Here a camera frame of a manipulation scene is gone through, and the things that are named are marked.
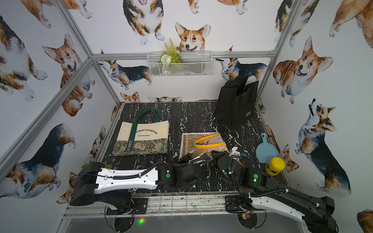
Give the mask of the cream tote bag yellow handles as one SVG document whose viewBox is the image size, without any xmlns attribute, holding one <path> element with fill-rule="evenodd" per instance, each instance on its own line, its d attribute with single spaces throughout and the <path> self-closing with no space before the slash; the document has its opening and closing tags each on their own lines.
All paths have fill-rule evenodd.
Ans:
<svg viewBox="0 0 373 233">
<path fill-rule="evenodd" d="M 212 151 L 228 151 L 227 144 L 218 132 L 210 133 L 183 133 L 179 161 L 192 160 L 204 153 L 212 157 Z"/>
</svg>

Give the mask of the black canvas tote bag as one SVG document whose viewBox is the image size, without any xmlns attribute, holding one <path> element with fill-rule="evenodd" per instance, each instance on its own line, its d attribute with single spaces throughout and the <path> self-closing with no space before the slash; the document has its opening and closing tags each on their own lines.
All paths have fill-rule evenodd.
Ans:
<svg viewBox="0 0 373 233">
<path fill-rule="evenodd" d="M 247 76 L 241 76 L 220 89 L 214 116 L 231 131 L 246 123 L 254 110 L 259 81 L 247 81 Z"/>
</svg>

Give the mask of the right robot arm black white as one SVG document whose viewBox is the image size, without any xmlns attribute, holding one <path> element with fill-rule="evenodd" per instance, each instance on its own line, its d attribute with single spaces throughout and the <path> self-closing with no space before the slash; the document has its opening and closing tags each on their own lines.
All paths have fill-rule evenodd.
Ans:
<svg viewBox="0 0 373 233">
<path fill-rule="evenodd" d="M 218 174 L 238 191 L 237 203 L 243 212 L 249 208 L 271 211 L 306 225 L 311 233 L 339 231 L 332 216 L 335 210 L 332 198 L 302 193 L 260 169 L 244 167 L 240 156 L 226 151 L 213 151 L 212 161 Z"/>
</svg>

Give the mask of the cream tote bag green handles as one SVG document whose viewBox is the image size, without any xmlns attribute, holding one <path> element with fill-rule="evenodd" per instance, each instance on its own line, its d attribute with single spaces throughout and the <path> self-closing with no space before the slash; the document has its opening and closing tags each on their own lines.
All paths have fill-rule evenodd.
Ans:
<svg viewBox="0 0 373 233">
<path fill-rule="evenodd" d="M 122 122 L 114 144 L 115 156 L 164 154 L 168 152 L 169 121 L 158 110 L 141 109 L 132 123 Z"/>
</svg>

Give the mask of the light blue dustpan scoop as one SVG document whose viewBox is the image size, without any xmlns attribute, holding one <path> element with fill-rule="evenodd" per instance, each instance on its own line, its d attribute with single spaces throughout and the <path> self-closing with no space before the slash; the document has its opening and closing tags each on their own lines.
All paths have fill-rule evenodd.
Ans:
<svg viewBox="0 0 373 233">
<path fill-rule="evenodd" d="M 255 151 L 259 163 L 269 163 L 273 158 L 280 157 L 276 147 L 268 142 L 268 135 L 261 133 L 262 143 L 260 143 Z"/>
</svg>

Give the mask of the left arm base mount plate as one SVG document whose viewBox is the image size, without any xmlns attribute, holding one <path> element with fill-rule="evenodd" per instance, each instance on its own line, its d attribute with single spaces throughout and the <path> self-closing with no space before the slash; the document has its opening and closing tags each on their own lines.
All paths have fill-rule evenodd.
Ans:
<svg viewBox="0 0 373 233">
<path fill-rule="evenodd" d="M 119 203 L 112 204 L 116 209 L 107 208 L 106 215 L 131 215 L 145 214 L 148 206 L 148 198 L 135 198 L 123 200 Z"/>
</svg>

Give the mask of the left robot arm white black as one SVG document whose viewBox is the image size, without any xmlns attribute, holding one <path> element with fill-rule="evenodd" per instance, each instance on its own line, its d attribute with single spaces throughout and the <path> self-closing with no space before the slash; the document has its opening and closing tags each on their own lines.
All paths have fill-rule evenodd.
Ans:
<svg viewBox="0 0 373 233">
<path fill-rule="evenodd" d="M 131 189 L 182 188 L 203 179 L 203 166 L 210 162 L 212 158 L 205 153 L 186 163 L 157 162 L 145 170 L 112 170 L 99 162 L 92 162 L 74 176 L 76 183 L 72 184 L 74 190 L 70 205 L 87 206 L 102 202 L 123 214 L 133 208 Z"/>
</svg>

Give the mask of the artificial fern and white flower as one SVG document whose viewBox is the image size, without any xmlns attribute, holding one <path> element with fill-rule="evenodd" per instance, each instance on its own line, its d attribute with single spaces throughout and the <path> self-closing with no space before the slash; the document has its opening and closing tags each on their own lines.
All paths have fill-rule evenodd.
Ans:
<svg viewBox="0 0 373 233">
<path fill-rule="evenodd" d="M 161 55 L 160 63 L 162 66 L 163 75 L 168 76 L 181 72 L 181 58 L 179 56 L 179 50 L 171 39 L 169 39 L 169 44 L 165 43 L 165 50 Z"/>
</svg>

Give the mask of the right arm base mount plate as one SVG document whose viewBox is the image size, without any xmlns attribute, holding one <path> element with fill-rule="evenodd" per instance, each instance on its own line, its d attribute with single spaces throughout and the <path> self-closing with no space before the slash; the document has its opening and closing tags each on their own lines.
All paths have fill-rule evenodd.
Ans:
<svg viewBox="0 0 373 233">
<path fill-rule="evenodd" d="M 253 211 L 264 211 L 264 209 L 254 208 L 249 199 L 239 195 L 224 197 L 225 211 L 231 214 L 248 214 Z"/>
</svg>

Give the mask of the potted green plant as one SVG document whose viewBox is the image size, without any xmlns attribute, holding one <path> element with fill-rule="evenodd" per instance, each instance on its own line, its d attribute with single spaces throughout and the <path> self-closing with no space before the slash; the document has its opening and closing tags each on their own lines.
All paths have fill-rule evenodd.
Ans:
<svg viewBox="0 0 373 233">
<path fill-rule="evenodd" d="M 87 166 L 89 166 L 90 164 L 92 164 L 93 162 L 92 161 L 89 161 L 89 162 L 85 162 L 82 166 L 81 166 L 81 170 L 84 170 Z M 103 162 L 100 162 L 100 167 L 101 168 L 106 168 L 106 169 L 110 169 L 112 170 L 113 167 L 111 165 L 107 165 L 106 163 L 103 163 Z"/>
</svg>

